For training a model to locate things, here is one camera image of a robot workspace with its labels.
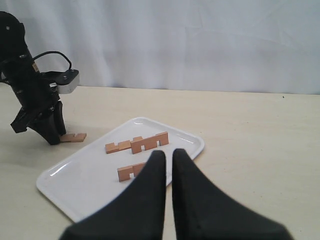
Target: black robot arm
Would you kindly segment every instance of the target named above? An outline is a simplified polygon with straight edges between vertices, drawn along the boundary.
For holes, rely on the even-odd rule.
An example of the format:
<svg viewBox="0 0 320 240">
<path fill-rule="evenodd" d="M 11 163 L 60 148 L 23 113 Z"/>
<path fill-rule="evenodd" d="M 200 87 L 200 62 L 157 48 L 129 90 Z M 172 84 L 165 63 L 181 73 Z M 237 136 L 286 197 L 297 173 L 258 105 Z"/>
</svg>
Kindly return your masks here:
<svg viewBox="0 0 320 240">
<path fill-rule="evenodd" d="M 58 51 L 32 57 L 25 33 L 23 23 L 0 11 L 0 82 L 11 86 L 22 106 L 11 126 L 16 133 L 29 127 L 56 145 L 66 134 L 59 94 L 69 94 L 78 86 L 79 71 L 72 69 L 71 61 Z M 68 70 L 40 72 L 35 60 L 48 54 L 63 56 L 69 63 Z"/>
</svg>

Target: white backdrop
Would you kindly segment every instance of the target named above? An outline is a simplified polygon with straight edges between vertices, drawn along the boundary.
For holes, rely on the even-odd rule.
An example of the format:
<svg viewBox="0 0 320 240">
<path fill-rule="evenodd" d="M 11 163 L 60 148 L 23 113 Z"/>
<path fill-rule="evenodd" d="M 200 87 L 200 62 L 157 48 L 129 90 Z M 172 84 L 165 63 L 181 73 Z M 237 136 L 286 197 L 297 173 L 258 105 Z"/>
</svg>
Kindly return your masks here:
<svg viewBox="0 0 320 240">
<path fill-rule="evenodd" d="M 320 93 L 318 0 L 1 0 L 85 86 Z M 37 61 L 62 71 L 60 56 Z"/>
</svg>

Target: table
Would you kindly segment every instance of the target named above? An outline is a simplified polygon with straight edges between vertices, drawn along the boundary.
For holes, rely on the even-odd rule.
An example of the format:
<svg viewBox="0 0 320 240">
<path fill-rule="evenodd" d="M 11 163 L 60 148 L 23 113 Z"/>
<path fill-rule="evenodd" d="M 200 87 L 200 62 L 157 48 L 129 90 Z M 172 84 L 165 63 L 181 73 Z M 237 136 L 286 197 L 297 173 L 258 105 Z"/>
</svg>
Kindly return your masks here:
<svg viewBox="0 0 320 240">
<path fill-rule="evenodd" d="M 36 189 L 46 169 L 135 117 L 201 136 L 195 163 L 228 195 L 285 224 L 296 240 L 319 239 L 320 96 L 78 87 L 61 95 L 68 132 L 80 143 L 50 146 L 15 134 L 20 104 L 0 85 L 0 239 L 56 240 L 71 221 Z M 163 239 L 175 239 L 171 187 Z"/>
</svg>

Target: tray rim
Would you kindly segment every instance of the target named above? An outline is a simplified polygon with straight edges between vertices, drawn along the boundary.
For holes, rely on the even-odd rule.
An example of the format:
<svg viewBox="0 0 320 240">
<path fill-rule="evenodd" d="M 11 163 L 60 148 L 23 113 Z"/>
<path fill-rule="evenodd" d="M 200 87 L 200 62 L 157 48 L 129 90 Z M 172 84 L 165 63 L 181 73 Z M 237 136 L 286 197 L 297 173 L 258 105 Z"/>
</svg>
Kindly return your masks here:
<svg viewBox="0 0 320 240">
<path fill-rule="evenodd" d="M 200 142 L 200 146 L 199 148 L 193 153 L 190 155 L 190 158 L 192 160 L 194 160 L 202 151 L 203 149 L 205 148 L 205 141 L 199 137 L 199 136 L 196 136 L 196 135 L 193 135 L 192 133 L 189 133 L 189 132 L 186 132 L 186 131 L 183 131 L 183 130 L 180 130 L 176 127 L 173 127 L 173 126 L 169 126 L 167 124 L 164 124 L 164 123 L 161 123 L 159 121 L 156 121 L 156 120 L 153 120 L 153 119 L 150 119 L 148 117 L 144 117 L 144 116 L 138 116 L 138 117 L 134 117 L 134 118 L 131 118 L 129 119 L 128 121 L 122 123 L 121 125 L 119 125 L 118 127 L 112 129 L 111 131 L 107 132 L 106 134 L 104 134 L 103 136 L 99 137 L 98 139 L 94 140 L 93 142 L 91 142 L 90 144 L 82 147 L 81 149 L 77 150 L 76 152 L 74 152 L 73 154 L 71 154 L 70 156 L 66 157 L 64 160 L 61 160 L 60 162 L 58 162 L 57 164 L 55 164 L 54 166 L 44 170 L 40 175 L 39 177 L 36 179 L 36 188 L 43 194 L 44 197 L 46 197 L 50 202 L 52 202 L 52 204 L 54 204 L 57 208 L 60 209 L 60 211 L 62 211 L 68 218 L 70 218 L 73 222 L 77 222 L 77 221 L 81 221 L 83 218 L 81 216 L 79 216 L 78 214 L 74 213 L 67 205 L 65 205 L 63 202 L 61 203 L 61 201 L 59 201 L 58 198 L 56 198 L 54 195 L 51 194 L 50 191 L 47 190 L 47 188 L 44 186 L 43 182 L 46 181 L 45 177 L 47 176 L 48 172 L 51 170 L 51 169 L 54 169 L 60 165 L 64 165 L 66 163 L 69 163 L 70 162 L 70 159 L 78 154 L 80 151 L 85 151 L 87 148 L 89 148 L 92 144 L 94 144 L 96 141 L 99 141 L 100 139 L 102 138 L 105 138 L 106 135 L 111 135 L 112 133 L 114 133 L 115 131 L 117 131 L 119 128 L 123 127 L 124 125 L 130 123 L 130 122 L 134 122 L 136 120 L 146 120 L 146 121 L 150 121 L 150 122 L 153 122 L 153 123 L 156 123 L 158 125 L 161 125 L 163 127 L 166 127 L 166 128 L 169 128 L 169 129 L 172 129 L 174 131 L 177 131 L 177 132 L 184 132 L 185 134 L 188 134 L 189 136 L 197 139 L 199 142 Z M 167 184 L 166 186 L 168 186 L 170 183 L 172 182 L 172 175 L 170 175 L 169 177 L 167 177 Z"/>
</svg>

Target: plastic tray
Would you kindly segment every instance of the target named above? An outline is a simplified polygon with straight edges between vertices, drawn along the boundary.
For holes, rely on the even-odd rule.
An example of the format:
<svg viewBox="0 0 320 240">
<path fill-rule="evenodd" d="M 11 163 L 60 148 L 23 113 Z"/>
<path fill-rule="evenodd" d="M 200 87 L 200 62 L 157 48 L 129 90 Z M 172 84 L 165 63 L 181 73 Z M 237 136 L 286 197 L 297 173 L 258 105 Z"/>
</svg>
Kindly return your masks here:
<svg viewBox="0 0 320 240">
<path fill-rule="evenodd" d="M 138 136 L 147 138 L 161 132 L 168 132 L 168 145 L 143 150 L 137 154 L 132 154 L 131 149 L 106 154 L 105 144 L 117 144 Z M 131 180 L 119 182 L 117 168 L 146 162 L 153 150 L 162 150 L 166 155 L 168 185 L 172 181 L 173 151 L 183 148 L 194 159 L 204 147 L 204 141 L 198 136 L 145 117 L 138 117 L 44 171 L 38 177 L 36 186 L 70 219 L 78 222 L 107 205 L 132 182 L 133 177 Z"/>
</svg>

